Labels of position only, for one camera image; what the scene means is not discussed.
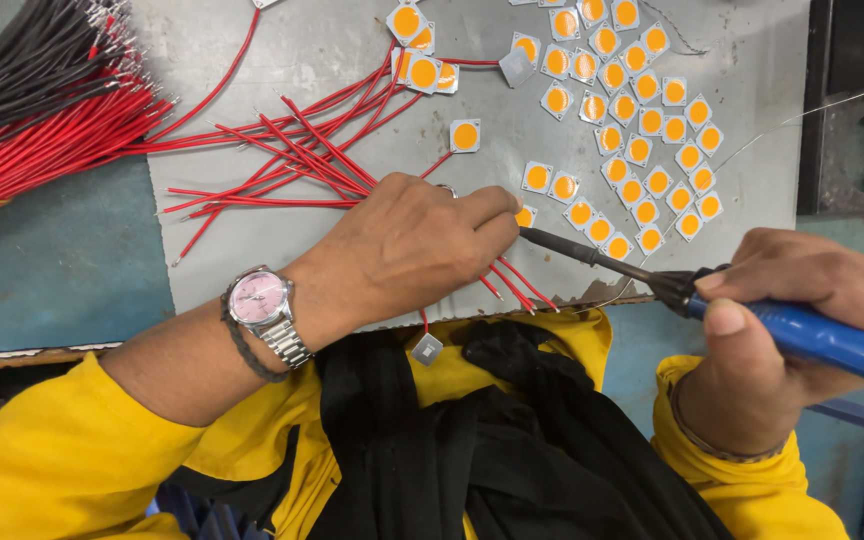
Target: workbench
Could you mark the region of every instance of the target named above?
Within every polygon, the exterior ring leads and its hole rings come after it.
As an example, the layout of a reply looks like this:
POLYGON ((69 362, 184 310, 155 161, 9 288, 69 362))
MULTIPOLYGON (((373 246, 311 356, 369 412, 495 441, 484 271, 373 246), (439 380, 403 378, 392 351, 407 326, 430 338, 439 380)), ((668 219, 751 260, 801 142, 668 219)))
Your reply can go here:
MULTIPOLYGON (((674 51, 686 49, 673 34, 673 50, 660 56, 650 68, 659 78, 686 78, 688 100, 702 93, 711 104, 713 120, 725 134, 723 146, 708 160, 716 168, 757 134, 802 110, 809 2, 701 11, 686 10, 688 5, 686 1, 663 3, 691 43, 710 47, 708 54, 677 54, 674 51)), ((204 0, 196 9, 186 6, 181 0, 135 2, 136 26, 142 29, 140 40, 153 45, 149 55, 153 71, 162 76, 168 92, 182 96, 179 115, 198 104, 224 74, 254 12, 253 6, 244 1, 204 0)), ((201 118, 225 126, 244 125, 255 121, 253 107, 269 117, 279 117, 286 108, 276 91, 304 107, 363 79, 386 54, 391 34, 384 20, 393 6, 384 0, 354 5, 318 0, 285 1, 267 7, 243 66, 222 99, 210 105, 201 118)), ((536 5, 473 2, 460 8, 448 1, 425 0, 418 6, 427 19, 436 23, 438 57, 498 60, 508 53, 514 32, 539 38, 543 49, 552 43, 548 9, 536 5)), ((619 32, 620 49, 637 39, 658 16, 641 6, 640 18, 636 30, 619 32)), ((670 25, 663 23, 672 33, 670 25)), ((590 35, 590 30, 582 29, 583 39, 558 44, 588 48, 586 39, 590 35)), ((638 233, 631 213, 600 173, 606 157, 596 151, 595 126, 579 119, 578 106, 573 106, 561 121, 540 107, 539 99, 552 78, 535 73, 511 89, 498 69, 463 67, 459 81, 454 95, 419 100, 402 116, 357 142, 349 155, 376 178, 393 171, 418 175, 449 151, 453 120, 479 118, 481 149, 453 155, 429 177, 430 182, 450 184, 460 194, 486 186, 502 186, 523 194, 525 203, 537 209, 535 227, 583 241, 582 232, 573 229, 562 216, 566 208, 562 203, 521 190, 528 162, 549 164, 577 175, 582 180, 579 194, 628 239, 638 233)), ((588 88, 578 80, 563 84, 579 96, 588 88)), ((605 93, 601 82, 592 90, 605 93)), ((404 92, 394 96, 387 110, 397 108, 412 95, 404 92)), ((659 105, 655 100, 650 107, 659 105)), ((344 141, 358 126, 342 129, 335 140, 344 141)), ((208 125, 193 122, 174 134, 194 135, 208 129, 208 125)), ((688 137, 697 139, 691 129, 688 137)), ((794 126, 781 129, 739 154, 720 172, 715 186, 725 213, 705 226, 691 243, 673 229, 646 267, 664 270, 683 265, 715 266, 730 258, 742 235, 752 227, 794 227, 799 137, 794 126)), ((210 192, 237 186, 267 162, 270 154, 256 147, 236 150, 236 146, 151 154, 152 184, 157 189, 210 192)), ((644 179, 654 165, 662 165, 673 182, 687 182, 688 175, 678 170, 674 161, 680 148, 656 139, 648 167, 633 169, 644 179)), ((276 193, 288 199, 330 195, 327 188, 312 180, 290 184, 276 193)), ((160 210, 187 200, 163 191, 155 195, 160 210)), ((673 222, 673 214, 662 201, 659 208, 662 215, 656 225, 664 230, 673 222)), ((168 263, 178 258, 202 225, 203 218, 183 222, 187 214, 180 211, 160 218, 168 263)), ((341 210, 312 208, 224 212, 193 251, 169 268, 176 311, 185 312, 214 297, 227 286, 230 276, 244 268, 288 264, 321 238, 339 217, 341 210)), ((614 299, 626 285, 625 279, 611 271, 591 270, 534 249, 524 240, 516 242, 507 257, 538 290, 561 304, 603 303, 614 299)), ((636 249, 628 262, 640 264, 643 259, 642 251, 636 249)), ((641 298, 647 293, 643 285, 634 283, 623 298, 641 298)), ((500 301, 481 284, 474 284, 430 306, 426 312, 430 319, 440 320, 520 308, 513 300, 500 301)), ((418 322, 418 314, 411 313, 378 326, 418 322)))

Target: hand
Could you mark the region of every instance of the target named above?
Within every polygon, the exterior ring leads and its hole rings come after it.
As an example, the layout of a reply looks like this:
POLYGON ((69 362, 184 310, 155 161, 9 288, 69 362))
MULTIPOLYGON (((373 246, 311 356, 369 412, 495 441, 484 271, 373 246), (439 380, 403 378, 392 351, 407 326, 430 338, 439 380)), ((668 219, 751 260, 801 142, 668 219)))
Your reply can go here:
POLYGON ((864 330, 864 254, 821 236, 757 228, 732 264, 696 282, 713 300, 704 319, 708 358, 682 382, 678 405, 682 421, 709 445, 757 455, 785 440, 802 408, 864 387, 864 380, 783 357, 762 322, 737 302, 806 302, 864 330))
POLYGON ((453 199, 424 179, 390 174, 282 269, 295 282, 295 330, 317 351, 435 304, 489 272, 519 236, 521 209, 522 200, 498 186, 453 199))

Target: blue soldering iron handle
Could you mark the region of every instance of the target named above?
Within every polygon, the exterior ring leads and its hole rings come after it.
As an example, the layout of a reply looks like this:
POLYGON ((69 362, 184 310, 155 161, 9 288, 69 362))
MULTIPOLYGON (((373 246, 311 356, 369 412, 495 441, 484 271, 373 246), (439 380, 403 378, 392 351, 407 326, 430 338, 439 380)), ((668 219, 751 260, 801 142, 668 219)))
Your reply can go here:
MULTIPOLYGON (((686 307, 687 314, 701 321, 708 306, 704 298, 695 295, 686 307)), ((834 321, 808 305, 755 301, 746 307, 762 321, 779 350, 864 379, 864 330, 834 321)))

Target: black cloth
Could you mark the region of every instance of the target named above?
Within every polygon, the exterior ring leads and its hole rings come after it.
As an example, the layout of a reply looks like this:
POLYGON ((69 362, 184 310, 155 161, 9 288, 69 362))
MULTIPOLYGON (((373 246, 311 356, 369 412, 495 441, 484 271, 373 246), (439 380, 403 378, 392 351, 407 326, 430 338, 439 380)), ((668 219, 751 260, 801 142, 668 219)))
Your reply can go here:
POLYGON ((321 422, 342 481, 310 540, 732 538, 578 362, 541 328, 479 322, 465 359, 513 384, 418 408, 390 332, 321 352, 321 422))

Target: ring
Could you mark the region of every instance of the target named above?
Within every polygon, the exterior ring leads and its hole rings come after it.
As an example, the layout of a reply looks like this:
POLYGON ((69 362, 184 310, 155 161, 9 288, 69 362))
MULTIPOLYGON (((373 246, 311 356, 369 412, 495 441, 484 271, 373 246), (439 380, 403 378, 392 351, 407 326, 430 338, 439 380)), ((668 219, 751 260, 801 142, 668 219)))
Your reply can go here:
POLYGON ((459 198, 459 194, 455 192, 455 188, 452 187, 451 185, 447 184, 447 183, 437 183, 436 188, 445 188, 446 190, 449 190, 452 192, 452 198, 453 199, 459 198))

